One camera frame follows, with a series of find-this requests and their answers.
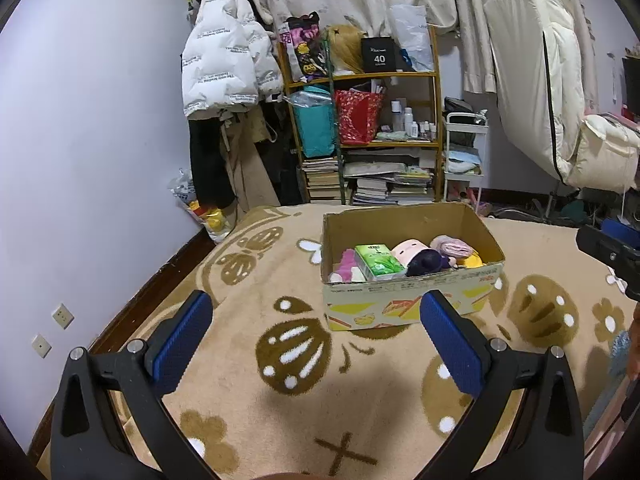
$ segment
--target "bookshelf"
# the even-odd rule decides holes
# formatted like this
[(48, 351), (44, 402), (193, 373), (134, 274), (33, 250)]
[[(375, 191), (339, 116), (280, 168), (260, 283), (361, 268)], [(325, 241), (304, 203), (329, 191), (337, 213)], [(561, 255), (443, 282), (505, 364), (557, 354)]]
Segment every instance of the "bookshelf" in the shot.
[[(444, 188), (444, 174), (442, 173), (442, 156), (443, 156), (443, 139), (444, 139), (444, 121), (442, 118), (442, 107), (443, 107), (443, 99), (442, 93), (440, 89), (440, 63), (438, 59), (438, 43), (436, 37), (436, 29), (435, 27), (429, 27), (429, 35), (431, 39), (431, 50), (433, 53), (433, 63), (434, 63), (434, 71), (433, 72), (375, 72), (375, 73), (363, 73), (363, 74), (349, 74), (349, 75), (337, 75), (333, 74), (333, 67), (331, 64), (330, 56), (326, 55), (326, 63), (327, 63), (327, 72), (329, 77), (327, 78), (319, 78), (313, 79), (311, 82), (299, 82), (293, 81), (291, 76), (291, 70), (289, 66), (289, 61), (287, 57), (287, 53), (284, 49), (284, 46), (278, 42), (278, 62), (280, 63), (280, 69), (282, 71), (282, 75), (284, 78), (284, 93), (289, 96), (293, 92), (301, 89), (307, 85), (318, 85), (318, 84), (328, 84), (329, 90), (331, 93), (332, 101), (334, 102), (335, 108), (335, 84), (341, 81), (366, 81), (370, 79), (386, 79), (391, 77), (397, 78), (424, 78), (430, 82), (431, 85), (431, 93), (433, 94), (433, 100), (424, 99), (424, 100), (416, 100), (408, 98), (408, 104), (413, 105), (414, 107), (425, 106), (431, 103), (434, 103), (433, 111), (434, 111), (434, 121), (437, 126), (436, 139), (434, 141), (427, 140), (405, 140), (405, 141), (384, 141), (384, 140), (374, 140), (369, 144), (359, 144), (359, 145), (351, 145), (351, 144), (341, 144), (340, 136), (338, 134), (338, 124), (337, 122), (334, 124), (334, 133), (335, 133), (335, 145), (336, 145), (336, 156), (338, 158), (338, 175), (340, 181), (340, 194), (342, 197), (342, 203), (346, 203), (346, 183), (344, 181), (344, 152), (349, 150), (362, 150), (365, 148), (423, 148), (426, 150), (435, 150), (436, 153), (436, 167), (434, 169), (434, 192), (436, 202), (439, 202), (442, 199), (443, 188)], [(303, 150), (302, 150), (302, 141), (300, 139), (300, 133), (298, 131), (298, 125), (296, 124), (296, 116), (294, 113), (293, 105), (289, 104), (289, 114), (291, 116), (292, 129), (294, 135), (294, 141), (296, 144), (296, 151), (298, 152), (298, 162), (301, 168), (303, 163), (306, 160)], [(337, 120), (338, 114), (337, 110), (335, 110), (335, 118)], [(306, 180), (306, 176), (304, 172), (302, 172), (302, 178), (304, 179), (304, 198), (307, 202), (310, 201), (311, 196), (309, 195), (309, 185)]]

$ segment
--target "teal bag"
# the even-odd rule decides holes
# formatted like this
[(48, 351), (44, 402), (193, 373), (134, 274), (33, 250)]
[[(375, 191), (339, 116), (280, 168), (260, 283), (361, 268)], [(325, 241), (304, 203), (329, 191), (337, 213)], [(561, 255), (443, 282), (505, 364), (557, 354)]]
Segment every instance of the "teal bag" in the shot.
[[(306, 92), (331, 95), (327, 90), (305, 86)], [(305, 156), (328, 156), (335, 150), (334, 106), (332, 104), (304, 108), (294, 106), (298, 133)]]

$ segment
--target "beige rug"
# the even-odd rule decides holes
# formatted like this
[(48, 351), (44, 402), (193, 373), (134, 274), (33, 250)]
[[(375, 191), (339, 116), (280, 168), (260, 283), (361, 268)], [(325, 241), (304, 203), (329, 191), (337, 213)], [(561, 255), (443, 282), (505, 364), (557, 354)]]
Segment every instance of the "beige rug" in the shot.
[[(164, 403), (223, 478), (309, 472), (411, 479), (470, 402), (421, 325), (327, 329), (318, 240), (322, 215), (341, 209), (253, 210), (137, 334), (148, 336), (194, 288), (219, 303), (178, 390)], [(610, 342), (631, 321), (634, 303), (607, 284), (606, 266), (578, 251), (575, 230), (496, 219), (486, 225), (506, 264), (472, 319), (485, 335), (501, 336), (515, 349), (562, 346), (586, 416), (606, 381)], [(292, 329), (304, 330), (304, 337), (280, 342)], [(283, 352), (309, 336), (298, 359), (280, 363)], [(286, 380), (277, 381), (283, 371)], [(117, 400), (136, 452), (153, 465)], [(500, 449), (517, 400), (514, 395), (481, 465)]]

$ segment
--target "stack of books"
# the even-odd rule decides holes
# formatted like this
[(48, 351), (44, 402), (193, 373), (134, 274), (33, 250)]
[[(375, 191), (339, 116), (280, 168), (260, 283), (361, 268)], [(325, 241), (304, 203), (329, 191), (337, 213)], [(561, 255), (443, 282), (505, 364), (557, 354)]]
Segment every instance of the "stack of books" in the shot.
[(435, 200), (433, 188), (393, 185), (387, 199), (398, 205), (429, 204)]
[(375, 178), (359, 178), (356, 181), (356, 193), (353, 205), (385, 204), (388, 192), (386, 181)]
[(311, 202), (340, 200), (338, 159), (334, 156), (310, 158), (302, 163)]
[[(396, 170), (391, 173), (379, 173)], [(413, 205), (434, 202), (433, 172), (418, 166), (347, 164), (347, 176), (355, 180), (353, 205)]]

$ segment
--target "human hand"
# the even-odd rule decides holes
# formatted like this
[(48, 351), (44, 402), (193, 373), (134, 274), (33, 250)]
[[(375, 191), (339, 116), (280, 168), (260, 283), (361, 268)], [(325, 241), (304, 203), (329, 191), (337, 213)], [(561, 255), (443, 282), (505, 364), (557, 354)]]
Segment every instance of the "human hand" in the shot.
[(634, 320), (629, 329), (629, 361), (626, 364), (626, 374), (632, 381), (640, 376), (640, 302), (636, 304)]

